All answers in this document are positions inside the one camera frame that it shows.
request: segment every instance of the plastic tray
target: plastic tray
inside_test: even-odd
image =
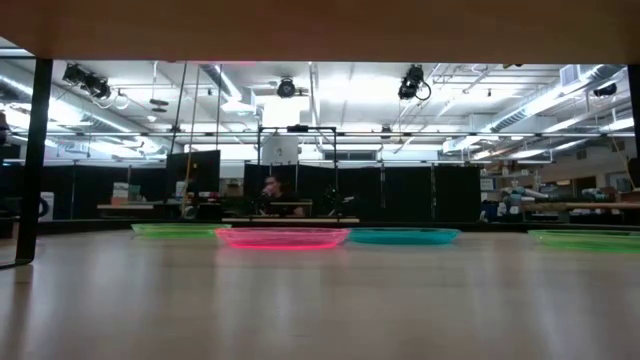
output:
[[[217,229],[227,244],[239,248],[312,250],[332,248],[342,243],[348,229],[324,228],[234,228]]]
[[[640,252],[640,232],[601,230],[529,230],[541,244],[565,249]]]
[[[131,228],[138,236],[148,238],[216,238],[215,229],[228,228],[226,224],[133,224]]]
[[[451,244],[460,230],[432,228],[355,228],[349,240],[386,245],[446,245]]]

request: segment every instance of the green tray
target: green tray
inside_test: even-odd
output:
[[[217,238],[215,229],[229,228],[227,224],[132,224],[138,236],[147,238]]]
[[[529,230],[541,244],[564,249],[640,252],[640,232],[602,230]]]

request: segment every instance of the metal frame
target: metal frame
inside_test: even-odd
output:
[[[1,269],[27,265],[36,254],[38,234],[38,210],[40,206],[40,184],[44,162],[47,122],[49,121],[49,98],[51,97],[51,75],[53,60],[37,59],[31,98],[31,119],[27,158],[24,164],[24,192],[20,209],[20,228],[13,263],[0,264]]]

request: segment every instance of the black panel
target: black panel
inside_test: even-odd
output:
[[[384,220],[431,220],[431,168],[386,167],[384,172]]]
[[[334,208],[333,197],[336,173],[333,168],[300,165],[298,169],[298,195],[313,201],[315,215],[327,215]]]
[[[20,145],[7,144],[0,146],[0,159],[19,159]]]
[[[264,188],[264,179],[268,174],[269,166],[244,164],[244,197],[255,199],[260,196]]]
[[[129,184],[139,185],[140,195],[144,196],[147,201],[160,201],[164,200],[166,176],[166,169],[133,168]]]
[[[355,196],[355,215],[361,220],[377,220],[381,214],[381,182],[379,168],[339,169],[339,193],[342,197]]]
[[[166,187],[169,194],[175,192],[177,181],[184,181],[186,178],[188,159],[188,153],[167,156]],[[189,177],[195,179],[197,191],[217,192],[220,188],[220,151],[197,151],[191,153]]]
[[[271,167],[271,174],[280,178],[282,190],[284,192],[296,191],[296,166],[295,165],[274,165]]]
[[[114,182],[127,182],[127,168],[77,166],[74,219],[95,219],[97,206],[110,204]]]
[[[480,169],[435,168],[436,221],[476,221],[480,216]]]

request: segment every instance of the black curtain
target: black curtain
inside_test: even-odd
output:
[[[165,196],[166,178],[166,169],[132,168],[129,185],[140,186],[140,195],[147,201],[161,201]]]
[[[127,168],[76,166],[74,219],[98,218],[97,206],[111,203],[113,183],[126,183],[127,171]]]
[[[380,220],[381,181],[379,168],[338,169],[338,193],[354,196],[354,213],[361,220]]]
[[[300,165],[298,168],[298,195],[313,201],[314,215],[327,215],[334,208],[331,196],[336,184],[333,168]]]
[[[435,168],[437,221],[473,222],[480,216],[480,169]]]
[[[264,188],[264,179],[269,175],[269,166],[244,164],[244,197],[255,199]]]
[[[296,191],[296,166],[295,165],[273,165],[271,167],[271,175],[276,175],[282,181],[283,190],[285,192]],[[262,183],[264,179],[269,175],[269,170],[263,174]]]
[[[385,167],[385,220],[431,220],[431,168]]]

